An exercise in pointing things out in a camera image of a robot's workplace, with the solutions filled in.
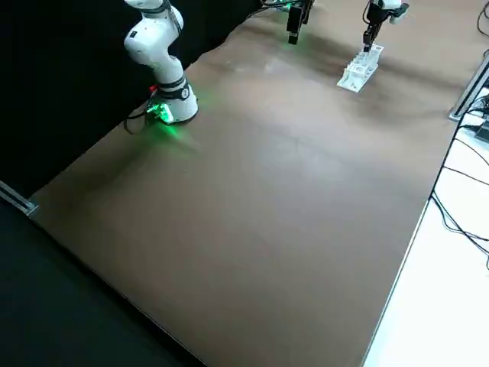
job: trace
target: cable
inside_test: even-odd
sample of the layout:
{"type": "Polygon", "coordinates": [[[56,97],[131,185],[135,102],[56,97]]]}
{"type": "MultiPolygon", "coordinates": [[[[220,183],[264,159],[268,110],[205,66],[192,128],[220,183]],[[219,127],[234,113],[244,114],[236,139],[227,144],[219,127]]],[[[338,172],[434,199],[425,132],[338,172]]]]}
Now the cable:
{"type": "Polygon", "coordinates": [[[464,235],[472,243],[472,245],[474,245],[475,247],[477,247],[477,249],[479,251],[481,251],[484,255],[486,255],[488,257],[487,262],[486,262],[486,268],[489,270],[489,250],[487,250],[484,247],[482,247],[481,245],[479,245],[472,237],[470,237],[470,235],[466,231],[464,231],[460,227],[460,225],[453,219],[452,215],[448,212],[448,210],[442,204],[442,202],[440,201],[440,199],[439,199],[439,197],[438,197],[438,195],[436,194],[435,191],[432,192],[432,195],[430,196],[430,199],[433,199],[436,202],[438,202],[437,207],[439,208],[440,213],[442,214],[442,216],[445,217],[445,214],[446,214],[446,216],[448,218],[450,218],[450,220],[453,222],[453,224],[455,224],[455,226],[457,227],[458,231],[460,231],[460,233],[462,235],[464,235]]]}
{"type": "Polygon", "coordinates": [[[452,214],[450,214],[450,212],[445,208],[445,206],[443,205],[442,201],[439,199],[439,196],[438,194],[433,191],[433,194],[431,196],[434,200],[438,201],[438,205],[439,207],[442,209],[442,213],[443,213],[443,216],[447,216],[453,224],[455,224],[455,227],[457,227],[458,231],[464,235],[465,237],[468,238],[468,240],[472,243],[472,245],[474,245],[475,247],[477,247],[479,249],[479,251],[481,251],[482,253],[484,253],[486,256],[489,256],[489,250],[485,249],[484,247],[482,247],[480,244],[478,244],[476,241],[474,241],[469,235],[468,233],[463,230],[460,225],[458,224],[458,222],[453,218],[452,214]]]}
{"type": "Polygon", "coordinates": [[[368,10],[368,7],[370,6],[370,3],[371,3],[371,0],[368,0],[367,4],[365,5],[364,14],[361,16],[361,19],[364,21],[364,23],[368,24],[368,25],[370,25],[370,22],[367,21],[367,19],[365,19],[365,15],[367,15],[367,10],[368,10]]]}
{"type": "Polygon", "coordinates": [[[134,116],[129,116],[127,117],[126,119],[127,120],[135,120],[135,119],[139,119],[140,117],[143,117],[144,115],[146,115],[147,112],[146,111],[143,111],[141,113],[138,113],[137,115],[134,115],[134,116]]]}
{"type": "Polygon", "coordinates": [[[488,182],[485,182],[483,180],[479,180],[478,178],[472,177],[469,174],[465,174],[464,172],[461,172],[461,171],[458,171],[458,170],[456,170],[454,168],[450,168],[450,167],[446,167],[446,166],[443,166],[443,168],[445,168],[446,170],[449,170],[451,172],[455,172],[457,174],[461,174],[462,176],[466,176],[467,178],[470,178],[471,180],[477,181],[478,183],[483,184],[483,185],[486,185],[486,186],[489,187],[489,183],[488,182]]]}
{"type": "MultiPolygon", "coordinates": [[[[440,205],[440,203],[438,202],[438,200],[435,199],[435,197],[432,197],[431,199],[433,200],[433,202],[435,203],[435,205],[438,207],[439,211],[443,214],[442,206],[440,205]]],[[[442,216],[442,218],[443,218],[443,225],[445,226],[445,228],[447,228],[447,230],[449,230],[450,232],[458,233],[459,235],[463,234],[458,229],[449,226],[449,224],[446,222],[446,217],[445,216],[442,216]]],[[[489,242],[489,239],[485,239],[484,237],[480,237],[480,236],[475,235],[475,234],[470,233],[470,232],[466,232],[466,233],[470,237],[472,237],[473,239],[480,239],[481,241],[489,242]]]]}
{"type": "Polygon", "coordinates": [[[481,153],[479,153],[478,151],[476,151],[475,149],[473,149],[473,147],[471,147],[469,144],[467,144],[466,142],[460,140],[459,138],[455,138],[453,140],[458,141],[459,143],[462,143],[463,145],[465,145],[467,148],[469,148],[471,151],[473,151],[476,155],[478,155],[479,158],[481,160],[483,160],[487,166],[489,166],[489,161],[487,161],[487,159],[484,158],[481,153]]]}
{"type": "Polygon", "coordinates": [[[489,8],[489,2],[486,2],[485,5],[484,5],[484,7],[482,8],[481,12],[479,13],[478,18],[477,18],[477,30],[479,31],[479,33],[483,34],[486,37],[489,37],[489,34],[487,34],[486,32],[482,31],[482,29],[481,29],[481,19],[482,19],[482,15],[486,19],[489,19],[489,15],[486,12],[488,8],[489,8]]]}

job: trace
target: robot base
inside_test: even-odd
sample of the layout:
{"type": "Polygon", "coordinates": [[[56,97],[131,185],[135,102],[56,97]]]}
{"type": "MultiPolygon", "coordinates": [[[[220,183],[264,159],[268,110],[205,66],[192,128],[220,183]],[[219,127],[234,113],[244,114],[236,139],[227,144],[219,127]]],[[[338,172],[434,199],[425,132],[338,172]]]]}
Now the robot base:
{"type": "Polygon", "coordinates": [[[190,85],[186,87],[186,91],[182,91],[186,94],[185,99],[165,98],[156,92],[148,103],[147,113],[153,114],[156,119],[167,125],[189,122],[199,111],[197,98],[190,85]]]}
{"type": "Polygon", "coordinates": [[[346,67],[343,77],[337,86],[358,93],[365,83],[374,75],[379,66],[379,57],[384,48],[374,44],[369,53],[360,52],[346,67]]]}

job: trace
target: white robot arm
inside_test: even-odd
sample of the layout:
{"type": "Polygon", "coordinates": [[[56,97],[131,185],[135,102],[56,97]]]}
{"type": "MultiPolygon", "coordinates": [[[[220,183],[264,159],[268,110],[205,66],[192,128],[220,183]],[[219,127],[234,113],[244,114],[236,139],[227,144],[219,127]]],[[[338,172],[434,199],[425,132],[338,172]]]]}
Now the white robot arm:
{"type": "Polygon", "coordinates": [[[338,86],[358,93],[378,68],[382,46],[374,44],[382,24],[390,19],[397,24],[406,15],[409,4],[402,0],[369,0],[364,10],[364,22],[368,28],[364,32],[363,50],[345,68],[338,86]]]}
{"type": "Polygon", "coordinates": [[[382,24],[387,19],[390,19],[391,24],[399,23],[406,16],[410,5],[402,0],[370,0],[367,6],[367,20],[364,20],[368,24],[368,29],[364,33],[364,52],[371,50],[382,24]]]}
{"type": "Polygon", "coordinates": [[[143,18],[128,32],[124,46],[134,61],[151,67],[158,85],[148,111],[167,124],[189,121],[199,110],[197,98],[181,62],[168,54],[168,47],[183,28],[182,15],[169,0],[125,2],[139,10],[143,18]]]}

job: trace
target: black curtain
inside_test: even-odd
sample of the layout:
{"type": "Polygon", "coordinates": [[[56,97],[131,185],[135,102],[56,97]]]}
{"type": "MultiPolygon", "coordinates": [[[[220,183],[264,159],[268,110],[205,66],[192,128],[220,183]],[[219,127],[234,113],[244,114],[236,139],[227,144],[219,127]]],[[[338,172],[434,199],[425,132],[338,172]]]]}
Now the black curtain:
{"type": "MultiPolygon", "coordinates": [[[[170,52],[185,68],[260,7],[259,0],[172,3],[185,28],[170,52]]],[[[139,106],[153,77],[124,49],[140,15],[123,0],[2,7],[0,180],[29,197],[139,106]]]]}

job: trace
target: white table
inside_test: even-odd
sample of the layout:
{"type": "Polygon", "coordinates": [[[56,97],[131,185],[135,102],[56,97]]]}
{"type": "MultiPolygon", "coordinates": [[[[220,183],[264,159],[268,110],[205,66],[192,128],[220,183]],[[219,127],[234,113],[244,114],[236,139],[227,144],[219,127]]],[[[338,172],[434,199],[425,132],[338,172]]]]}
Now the white table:
{"type": "MultiPolygon", "coordinates": [[[[480,125],[481,120],[467,115],[462,124],[467,123],[480,125]]],[[[489,145],[473,136],[464,130],[457,134],[489,161],[489,145]]],[[[454,141],[445,165],[489,183],[489,167],[460,142],[454,141]]],[[[488,186],[444,169],[435,191],[463,230],[489,238],[488,186]]],[[[489,243],[479,243],[489,249],[489,243]]],[[[467,238],[444,227],[429,200],[364,367],[488,367],[486,263],[467,238]]]]}

